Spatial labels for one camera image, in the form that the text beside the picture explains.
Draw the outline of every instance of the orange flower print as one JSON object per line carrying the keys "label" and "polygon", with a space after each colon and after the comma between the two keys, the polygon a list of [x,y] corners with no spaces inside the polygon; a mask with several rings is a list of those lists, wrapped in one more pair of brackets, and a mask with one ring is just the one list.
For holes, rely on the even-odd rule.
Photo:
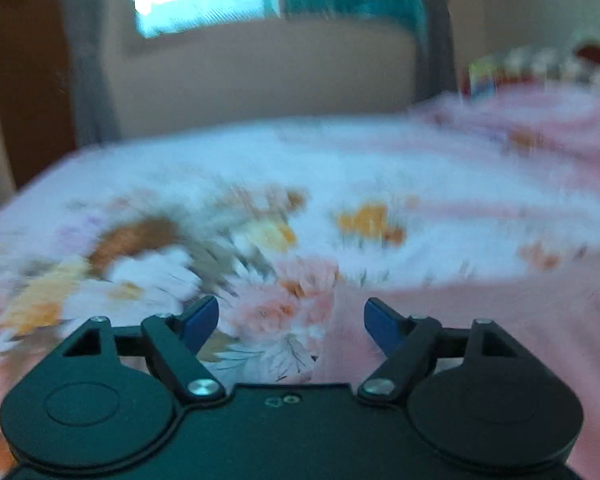
{"label": "orange flower print", "polygon": [[292,258],[274,264],[279,284],[296,298],[333,290],[339,279],[338,263],[319,258]]}
{"label": "orange flower print", "polygon": [[536,242],[530,246],[520,247],[518,256],[536,270],[555,269],[562,261],[562,257],[559,254],[547,253],[542,246],[542,242]]}
{"label": "orange flower print", "polygon": [[1,325],[15,328],[18,335],[26,335],[37,328],[57,325],[61,313],[62,308],[57,303],[38,303],[12,313]]}
{"label": "orange flower print", "polygon": [[542,144],[542,135],[532,130],[515,130],[509,134],[509,146],[523,154],[529,154],[537,148],[542,148]]}
{"label": "orange flower print", "polygon": [[403,227],[391,224],[388,207],[382,203],[363,204],[353,213],[338,215],[336,222],[345,235],[353,234],[396,246],[402,245],[407,238]]}
{"label": "orange flower print", "polygon": [[254,221],[236,234],[238,243],[259,249],[286,253],[298,243],[293,229],[281,219]]}
{"label": "orange flower print", "polygon": [[0,433],[0,476],[6,475],[16,465],[5,437]]}
{"label": "orange flower print", "polygon": [[254,189],[233,187],[219,199],[219,204],[239,207],[254,218],[297,212],[306,206],[307,196],[299,189],[265,186]]}
{"label": "orange flower print", "polygon": [[296,315],[302,311],[298,298],[276,285],[245,285],[227,297],[218,329],[243,340],[266,340],[291,330]]}

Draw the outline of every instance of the printed flower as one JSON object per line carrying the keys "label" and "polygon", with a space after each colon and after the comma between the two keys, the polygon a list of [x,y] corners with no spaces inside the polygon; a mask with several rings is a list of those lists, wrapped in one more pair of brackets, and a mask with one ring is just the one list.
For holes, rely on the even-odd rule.
{"label": "printed flower", "polygon": [[267,186],[260,189],[234,187],[219,201],[221,205],[238,206],[256,218],[303,209],[306,196],[297,189]]}
{"label": "printed flower", "polygon": [[203,363],[226,388],[236,383],[277,383],[311,370],[315,361],[294,336],[274,341],[227,344]]}
{"label": "printed flower", "polygon": [[279,285],[238,285],[220,299],[218,329],[225,334],[245,342],[295,336],[315,352],[321,348],[333,309],[333,291],[298,298]]}
{"label": "printed flower", "polygon": [[240,260],[234,260],[233,263],[235,276],[226,277],[229,285],[273,285],[276,282],[273,272],[263,274],[252,266],[245,266]]}
{"label": "printed flower", "polygon": [[106,279],[139,289],[163,290],[179,301],[187,301],[198,292],[200,278],[187,267],[192,263],[184,248],[171,246],[162,251],[147,251],[137,258],[120,258],[110,264]]}
{"label": "printed flower", "polygon": [[103,276],[109,265],[121,256],[136,256],[173,244],[177,226],[168,218],[147,218],[122,225],[106,233],[89,256],[93,271]]}
{"label": "printed flower", "polygon": [[244,340],[266,340],[288,333],[301,310],[295,296],[277,285],[239,286],[225,297],[218,328]]}
{"label": "printed flower", "polygon": [[87,277],[88,270],[88,262],[76,258],[31,280],[8,304],[0,317],[0,325],[23,335],[36,328],[57,324],[62,303]]}
{"label": "printed flower", "polygon": [[245,255],[255,249],[286,253],[297,241],[293,229],[282,219],[250,222],[234,234],[235,246]]}
{"label": "printed flower", "polygon": [[343,234],[354,234],[391,245],[400,246],[407,237],[403,227],[389,222],[388,207],[385,204],[363,204],[354,213],[341,213],[336,222]]}
{"label": "printed flower", "polygon": [[559,254],[547,253],[542,242],[520,247],[518,256],[525,260],[529,266],[537,270],[555,269],[562,261],[562,257]]}
{"label": "printed flower", "polygon": [[338,279],[338,263],[318,258],[295,258],[274,264],[282,287],[298,298],[333,290]]}
{"label": "printed flower", "polygon": [[120,290],[121,285],[117,283],[85,280],[64,301],[62,318],[84,320],[92,316],[106,316],[113,326],[131,326],[159,312],[182,312],[180,301],[167,291],[158,288],[135,291],[127,299],[120,297]]}
{"label": "printed flower", "polygon": [[5,437],[0,433],[0,475],[6,475],[14,467],[16,467],[16,459],[11,454]]}
{"label": "printed flower", "polygon": [[530,153],[537,148],[542,148],[544,139],[542,135],[532,130],[523,128],[509,134],[509,146],[521,153]]}

